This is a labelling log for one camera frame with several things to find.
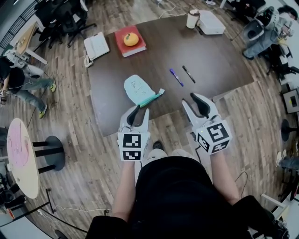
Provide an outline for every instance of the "white robot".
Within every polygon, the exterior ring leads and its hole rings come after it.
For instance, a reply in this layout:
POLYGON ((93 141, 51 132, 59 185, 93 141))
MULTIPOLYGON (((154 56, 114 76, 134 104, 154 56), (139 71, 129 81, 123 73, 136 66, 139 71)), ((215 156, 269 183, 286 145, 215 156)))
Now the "white robot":
POLYGON ((148 146, 150 111, 146 109, 142 124, 135 127, 133 123, 139 109, 139 105, 134 106, 121 117, 117 143, 122 161, 141 161, 148 146))
POLYGON ((198 115, 184 99, 182 104, 193 125, 195 140, 210 155, 227 148, 232 135, 226 120, 221 119, 216 105, 202 95, 196 93, 190 95, 197 104, 201 115, 198 115))

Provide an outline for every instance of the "pen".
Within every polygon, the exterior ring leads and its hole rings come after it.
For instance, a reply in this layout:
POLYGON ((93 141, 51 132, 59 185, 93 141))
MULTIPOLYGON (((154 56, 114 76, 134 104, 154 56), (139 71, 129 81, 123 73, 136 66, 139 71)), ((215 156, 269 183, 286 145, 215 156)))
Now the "pen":
POLYGON ((170 69, 170 72, 172 73, 172 75, 174 75, 174 77, 177 79, 177 81, 181 84, 181 86, 184 86, 183 82, 181 82, 178 78, 178 76, 176 75, 176 73, 174 72, 173 69, 170 69))
POLYGON ((188 76, 190 77, 190 79, 193 81, 193 83, 195 84, 195 80, 194 78, 191 76, 190 72, 187 70, 187 68, 183 65, 183 69, 184 71, 186 71, 186 73, 188 74, 188 76))

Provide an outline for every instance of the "wooden floor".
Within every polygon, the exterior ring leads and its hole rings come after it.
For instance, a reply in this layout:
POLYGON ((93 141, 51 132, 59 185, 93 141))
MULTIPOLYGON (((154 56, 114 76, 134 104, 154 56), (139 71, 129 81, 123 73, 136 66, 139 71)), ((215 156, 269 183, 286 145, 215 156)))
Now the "wooden floor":
MULTIPOLYGON (((177 7, 172 14, 183 14, 194 3, 193 0, 173 2, 177 7)), ((169 3, 163 2, 160 6, 165 10, 171 9, 169 3)), ((210 9, 201 0, 195 1, 193 6, 210 9)), ((232 38, 243 26, 230 21, 229 15, 218 6, 213 7, 213 12, 226 26, 225 34, 232 38)), ((97 29, 88 30, 86 35, 99 31, 108 34, 124 26, 157 19, 162 12, 154 0, 94 0, 89 6, 88 22, 95 22, 98 26, 97 29)), ((83 40, 76 40, 70 49, 66 43, 64 40, 62 45, 55 44, 52 50, 44 49, 48 60, 44 69, 50 77, 56 79, 58 88, 54 94, 49 91, 43 96, 49 106, 47 114, 44 119, 38 119, 38 112, 35 112, 29 132, 33 141, 43 141, 49 135, 57 136, 64 144, 67 164, 60 172, 42 174, 40 195, 35 200, 29 199, 26 205, 32 209, 46 202, 45 189, 52 188, 54 205, 81 210, 111 209, 121 171, 116 134, 102 137, 96 124, 89 77, 83 65, 83 40)), ((241 38, 237 37, 232 43, 241 54, 245 47, 241 38)), ((286 116, 279 96, 281 87, 273 75, 266 75, 264 60, 243 60, 254 82, 230 92, 216 102, 234 135, 226 151, 227 162, 234 178, 242 171, 249 175, 243 196, 252 194, 260 201, 260 194, 266 193, 278 199, 283 189, 283 171, 275 167, 276 154, 289 147, 281 141, 280 124, 282 119, 287 118, 294 126, 295 120, 290 115, 286 116)), ((0 119, 4 126, 9 126, 13 115, 29 123, 32 111, 33 107, 29 104, 12 97, 6 106, 0 107, 0 119)), ((167 153, 183 148, 196 155, 189 134, 190 125, 182 111, 151 120, 150 132, 153 141, 163 141, 167 153)), ((210 174, 209 162, 203 161, 203 164, 210 174)), ((39 166, 45 166, 44 159, 40 160, 39 166)), ((240 193, 245 181, 245 175, 237 181, 240 193)), ((102 211, 62 211, 57 207, 56 213, 57 217, 84 230, 88 229, 96 215, 102 215, 102 211)), ((61 230, 72 239, 85 237, 84 233, 38 213, 28 218, 54 238, 54 229, 61 230)))

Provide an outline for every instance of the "red book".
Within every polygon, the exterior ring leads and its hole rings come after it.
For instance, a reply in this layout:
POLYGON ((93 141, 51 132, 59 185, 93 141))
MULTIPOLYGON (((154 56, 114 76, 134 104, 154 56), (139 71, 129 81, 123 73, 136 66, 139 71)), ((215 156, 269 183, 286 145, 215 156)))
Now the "red book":
POLYGON ((117 44, 119 50, 121 51, 123 57, 127 57, 127 56, 130 56, 137 52, 146 50, 146 44, 145 44, 143 38, 141 37, 136 26, 126 27, 126 28, 122 28, 122 29, 116 31, 115 38, 116 38, 116 44, 117 44), (139 37, 139 41, 135 46, 128 47, 123 42, 124 37, 128 33, 135 33, 139 37))

